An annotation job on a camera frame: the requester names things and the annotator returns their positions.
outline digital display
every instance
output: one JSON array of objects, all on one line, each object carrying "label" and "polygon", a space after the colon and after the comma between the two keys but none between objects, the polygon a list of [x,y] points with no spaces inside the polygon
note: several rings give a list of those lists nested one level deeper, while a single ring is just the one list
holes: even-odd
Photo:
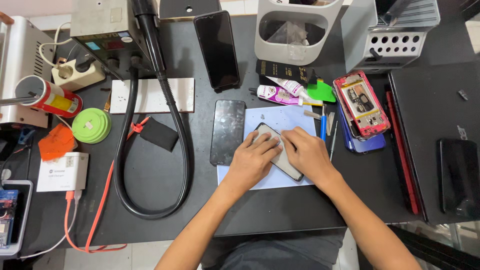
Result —
[{"label": "digital display", "polygon": [[106,50],[113,50],[113,49],[123,49],[125,46],[123,42],[120,40],[107,40],[102,43],[102,47]]}]

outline black smartphone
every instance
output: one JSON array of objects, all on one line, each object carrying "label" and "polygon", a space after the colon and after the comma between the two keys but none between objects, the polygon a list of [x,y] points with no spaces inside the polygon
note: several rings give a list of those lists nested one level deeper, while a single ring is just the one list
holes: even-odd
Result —
[{"label": "black smartphone", "polygon": [[[260,123],[258,124],[257,128],[255,128],[255,130],[258,130],[258,136],[253,140],[253,142],[255,142],[262,134],[270,132],[270,134],[272,135],[271,138],[273,139],[274,137],[278,137],[278,145],[281,145],[285,149],[285,144],[280,137],[281,135],[273,128],[269,127],[267,124]],[[279,169],[281,169],[284,173],[286,173],[288,176],[293,178],[293,180],[297,182],[300,182],[302,180],[303,173],[301,173],[299,170],[293,167],[292,164],[290,164],[286,151],[282,151],[280,155],[274,157],[272,159],[272,163]]]},{"label": "black smartphone", "polygon": [[193,25],[204,56],[212,88],[240,82],[230,14],[218,11],[196,16]]},{"label": "black smartphone", "polygon": [[440,209],[480,218],[480,175],[477,144],[460,139],[437,141]]},{"label": "black smartphone", "polygon": [[235,150],[243,142],[245,102],[240,100],[217,100],[210,148],[212,165],[230,165]]}]

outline white glue tube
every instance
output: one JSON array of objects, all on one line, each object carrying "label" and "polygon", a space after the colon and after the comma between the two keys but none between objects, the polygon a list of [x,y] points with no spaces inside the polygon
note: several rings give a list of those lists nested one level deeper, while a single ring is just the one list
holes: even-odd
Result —
[{"label": "white glue tube", "polygon": [[285,89],[276,86],[259,86],[258,88],[248,88],[252,92],[257,92],[259,98],[264,98],[283,105],[302,105],[303,98],[295,97]]},{"label": "white glue tube", "polygon": [[286,79],[279,79],[274,77],[267,77],[270,80],[276,82],[279,86],[283,87],[293,96],[298,97],[301,96],[303,98],[310,98],[307,93],[304,92],[303,86],[296,81],[286,80]]}]

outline black hose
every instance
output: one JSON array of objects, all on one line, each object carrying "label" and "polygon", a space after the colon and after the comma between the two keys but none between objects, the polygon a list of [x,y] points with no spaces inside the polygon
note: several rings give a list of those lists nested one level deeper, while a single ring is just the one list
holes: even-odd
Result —
[{"label": "black hose", "polygon": [[158,44],[158,32],[154,27],[153,18],[147,15],[141,15],[139,18],[140,28],[144,32],[145,41],[149,50],[150,60],[152,61],[157,79],[162,87],[167,105],[170,108],[170,113],[173,117],[173,122],[177,128],[179,134],[180,145],[183,153],[183,183],[180,190],[180,194],[177,201],[171,206],[161,210],[148,210],[136,205],[128,196],[125,189],[125,182],[123,177],[124,171],[124,148],[127,140],[127,135],[130,130],[130,123],[132,122],[133,111],[137,100],[138,93],[138,69],[136,65],[132,65],[130,68],[131,80],[130,80],[130,95],[128,99],[127,111],[123,120],[123,126],[117,150],[115,152],[115,162],[113,169],[113,176],[115,182],[115,188],[117,195],[122,205],[134,216],[145,220],[156,220],[167,217],[174,213],[187,198],[188,192],[192,185],[192,167],[191,157],[188,148],[188,139],[183,127],[180,114],[175,104],[170,85],[168,84],[167,75],[165,73],[165,67],[163,64],[160,46]]}]

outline black desk surface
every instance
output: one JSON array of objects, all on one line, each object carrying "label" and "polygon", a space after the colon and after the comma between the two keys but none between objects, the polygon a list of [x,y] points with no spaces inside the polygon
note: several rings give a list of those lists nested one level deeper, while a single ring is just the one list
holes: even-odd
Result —
[{"label": "black desk surface", "polygon": [[[345,74],[344,53],[340,27],[341,15],[334,23],[320,56],[310,66],[326,82]],[[202,53],[191,22],[164,23],[160,25],[162,50],[169,78],[195,78],[195,113],[182,114],[185,125],[191,130],[194,146],[194,180],[185,204],[172,216],[158,221],[145,221],[129,214],[120,204],[113,184],[104,207],[92,245],[137,243],[173,239],[197,213],[215,190],[216,168],[209,163],[215,101],[218,99],[244,100],[247,108],[276,106],[254,97],[249,87],[259,85],[255,73],[256,56],[253,50],[256,16],[232,16],[235,48],[241,76],[241,88],[215,93],[208,82]],[[68,54],[73,46],[59,46]],[[373,76],[373,87],[383,95],[388,84],[384,76]],[[111,80],[86,87],[76,93],[84,101],[84,108],[105,105]],[[336,111],[330,106],[329,111]],[[174,128],[170,114],[153,114],[159,122]],[[145,115],[135,115],[143,119]],[[78,246],[86,242],[104,189],[108,169],[120,132],[123,115],[111,115],[112,129],[102,142],[89,145],[80,143],[76,151],[90,154],[87,188],[80,201],[76,225],[71,235]],[[52,120],[56,126],[57,119]],[[36,135],[44,137],[48,130]],[[387,146],[372,153],[353,154],[343,146],[343,136],[337,133],[337,150],[333,164],[342,173],[353,191],[384,222],[406,222],[420,219],[405,207],[398,171],[394,162],[390,134],[386,133]],[[130,150],[125,165],[127,190],[139,205],[158,209],[176,200],[182,178],[180,146],[169,153],[138,136],[129,141]],[[33,149],[30,180],[36,183],[40,156]],[[20,179],[24,172],[18,172]],[[30,254],[53,246],[63,236],[65,193],[37,193],[27,222],[22,252]],[[229,211],[216,235],[313,230],[345,226],[342,217],[331,201],[314,186],[300,186],[249,191]]]}]

